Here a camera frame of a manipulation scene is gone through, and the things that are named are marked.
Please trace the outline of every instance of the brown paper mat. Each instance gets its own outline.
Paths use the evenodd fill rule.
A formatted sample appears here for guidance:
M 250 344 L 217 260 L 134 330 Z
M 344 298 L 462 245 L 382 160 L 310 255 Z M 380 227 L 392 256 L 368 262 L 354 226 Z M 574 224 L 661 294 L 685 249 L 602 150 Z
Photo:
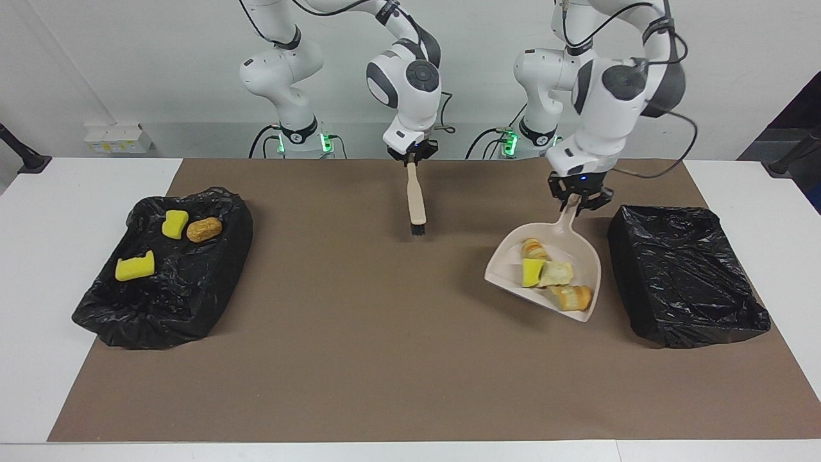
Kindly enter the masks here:
M 508 232 L 558 217 L 549 170 L 423 162 L 428 236 L 412 238 L 399 163 L 185 160 L 169 195 L 224 186 L 254 214 L 231 304 L 210 337 L 169 351 L 96 343 L 49 440 L 821 437 L 821 404 L 775 328 L 695 350 L 630 330 L 609 217 L 625 202 L 704 206 L 684 168 L 611 173 L 616 200 L 576 221 L 603 263 L 587 324 L 486 283 Z

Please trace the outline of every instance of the black trash bag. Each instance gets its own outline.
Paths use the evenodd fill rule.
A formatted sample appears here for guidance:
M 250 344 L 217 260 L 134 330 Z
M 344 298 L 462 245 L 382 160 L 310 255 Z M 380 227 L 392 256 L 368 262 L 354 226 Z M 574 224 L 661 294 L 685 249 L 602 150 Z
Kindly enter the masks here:
M 200 244 L 163 235 L 167 210 L 185 210 L 189 223 L 208 217 L 222 233 Z M 188 197 L 148 197 L 134 206 L 128 227 L 71 319 L 109 346 L 166 349 L 211 331 L 239 281 L 254 235 L 245 202 L 221 187 Z M 117 259 L 154 251 L 154 275 L 114 279 Z
M 770 329 L 718 217 L 707 209 L 622 206 L 608 230 L 630 325 L 688 349 L 741 342 Z

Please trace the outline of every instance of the yellow sponge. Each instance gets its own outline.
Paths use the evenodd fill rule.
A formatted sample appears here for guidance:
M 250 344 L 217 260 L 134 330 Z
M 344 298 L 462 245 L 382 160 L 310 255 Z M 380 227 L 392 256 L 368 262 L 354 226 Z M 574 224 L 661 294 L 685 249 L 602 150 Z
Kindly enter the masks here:
M 521 259 L 521 286 L 533 287 L 539 283 L 539 277 L 542 274 L 542 268 L 546 260 L 541 258 L 522 258 Z
M 151 276 L 152 274 L 154 274 L 154 252 L 149 250 L 145 256 L 117 260 L 114 279 L 126 282 L 127 280 Z
M 163 234 L 165 237 L 180 240 L 182 239 L 182 230 L 188 224 L 188 212 L 185 210 L 169 210 L 165 212 L 165 221 L 163 222 Z

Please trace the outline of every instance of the brush handle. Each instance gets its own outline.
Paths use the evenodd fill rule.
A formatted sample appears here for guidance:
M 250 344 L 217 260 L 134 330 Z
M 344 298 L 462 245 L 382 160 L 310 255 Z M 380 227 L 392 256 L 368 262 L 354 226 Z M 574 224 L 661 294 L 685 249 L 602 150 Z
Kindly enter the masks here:
M 576 218 L 576 210 L 579 208 L 580 203 L 581 196 L 578 194 L 570 194 L 570 197 L 567 198 L 567 206 L 565 210 L 562 210 L 562 214 L 559 215 L 559 220 L 556 222 L 563 233 L 569 233 L 573 230 L 573 220 Z
M 424 213 L 424 198 L 419 179 L 416 178 L 416 164 L 408 162 L 408 211 L 412 224 L 425 224 L 428 217 Z

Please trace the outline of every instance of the black stand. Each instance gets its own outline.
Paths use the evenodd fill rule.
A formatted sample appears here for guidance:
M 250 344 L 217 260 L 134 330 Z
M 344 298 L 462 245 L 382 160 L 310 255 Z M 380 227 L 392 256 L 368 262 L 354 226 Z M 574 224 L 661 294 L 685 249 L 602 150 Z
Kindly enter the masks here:
M 5 141 L 8 147 L 23 159 L 23 166 L 20 170 L 17 170 L 18 173 L 40 173 L 46 168 L 46 165 L 51 162 L 52 158 L 50 155 L 40 155 L 35 150 L 24 145 L 1 123 L 0 140 Z
M 821 149 L 821 125 L 811 130 L 810 134 L 784 157 L 771 164 L 764 164 L 764 168 L 773 178 L 789 178 L 790 175 L 787 171 L 790 169 L 790 164 L 819 149 Z

